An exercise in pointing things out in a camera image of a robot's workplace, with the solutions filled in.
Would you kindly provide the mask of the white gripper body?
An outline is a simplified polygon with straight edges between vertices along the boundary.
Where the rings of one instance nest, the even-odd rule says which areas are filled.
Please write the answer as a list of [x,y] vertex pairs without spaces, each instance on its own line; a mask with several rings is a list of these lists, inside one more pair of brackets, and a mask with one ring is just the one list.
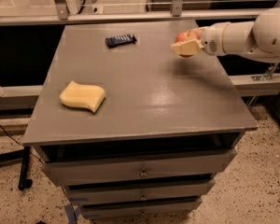
[[224,33],[230,25],[229,22],[219,22],[207,26],[201,35],[203,50],[212,56],[224,56],[226,52],[223,48]]

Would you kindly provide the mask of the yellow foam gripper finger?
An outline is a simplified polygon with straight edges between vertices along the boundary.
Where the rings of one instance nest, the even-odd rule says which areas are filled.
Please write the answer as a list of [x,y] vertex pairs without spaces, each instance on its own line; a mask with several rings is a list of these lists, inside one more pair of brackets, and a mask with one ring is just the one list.
[[196,36],[198,37],[201,37],[203,32],[206,30],[206,26],[204,27],[198,27],[198,28],[195,28],[195,29],[192,29],[191,31],[196,34]]
[[192,56],[203,49],[203,43],[199,39],[176,42],[171,45],[172,52],[177,55]]

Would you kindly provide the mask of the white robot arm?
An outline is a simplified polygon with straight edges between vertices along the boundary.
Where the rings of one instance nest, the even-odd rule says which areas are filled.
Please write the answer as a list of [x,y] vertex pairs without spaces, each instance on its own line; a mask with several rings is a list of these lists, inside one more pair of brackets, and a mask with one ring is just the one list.
[[238,55],[263,62],[280,62],[280,7],[261,13],[254,21],[218,22],[178,35],[173,53],[190,57],[204,51],[210,56]]

